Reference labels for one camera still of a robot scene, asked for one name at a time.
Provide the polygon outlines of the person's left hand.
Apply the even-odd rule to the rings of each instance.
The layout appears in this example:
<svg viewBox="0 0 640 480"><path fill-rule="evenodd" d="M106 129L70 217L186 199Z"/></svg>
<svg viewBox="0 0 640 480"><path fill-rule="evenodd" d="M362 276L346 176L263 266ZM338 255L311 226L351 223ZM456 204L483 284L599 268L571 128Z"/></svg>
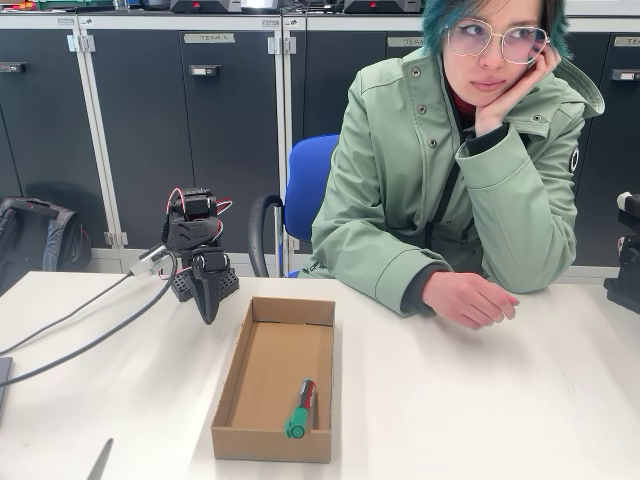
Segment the person's left hand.
<svg viewBox="0 0 640 480"><path fill-rule="evenodd" d="M535 61L523 75L504 93L485 106L478 106L475 112L475 135L480 138L502 124L505 116L542 79L554 70L558 63L558 53L552 46L545 46Z"/></svg>

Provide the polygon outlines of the person's right hand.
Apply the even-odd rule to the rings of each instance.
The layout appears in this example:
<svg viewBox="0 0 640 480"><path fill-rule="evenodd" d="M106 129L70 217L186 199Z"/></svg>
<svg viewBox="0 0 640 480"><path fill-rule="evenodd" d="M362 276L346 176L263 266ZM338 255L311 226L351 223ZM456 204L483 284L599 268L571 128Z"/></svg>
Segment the person's right hand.
<svg viewBox="0 0 640 480"><path fill-rule="evenodd" d="M519 304L503 288L473 273L433 273L422 297L442 318L473 330L513 319Z"/></svg>

